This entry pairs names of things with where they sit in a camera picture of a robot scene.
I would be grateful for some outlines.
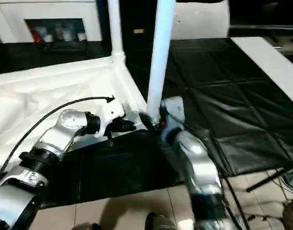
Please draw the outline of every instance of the black fabric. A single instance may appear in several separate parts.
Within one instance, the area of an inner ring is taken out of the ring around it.
[[[145,98],[150,57],[126,62]],[[293,165],[293,102],[232,40],[171,41],[163,97],[175,95],[227,175]]]
[[[160,189],[180,182],[166,160],[171,149],[139,130],[68,153],[50,180],[43,207]]]
[[[156,8],[157,0],[120,1],[122,42],[125,52],[153,41]]]
[[[71,49],[72,42],[53,43],[52,46],[36,43],[8,43],[0,44],[0,74],[13,71],[31,69],[82,61],[94,58],[102,58],[110,55],[107,42],[77,42],[76,48]]]

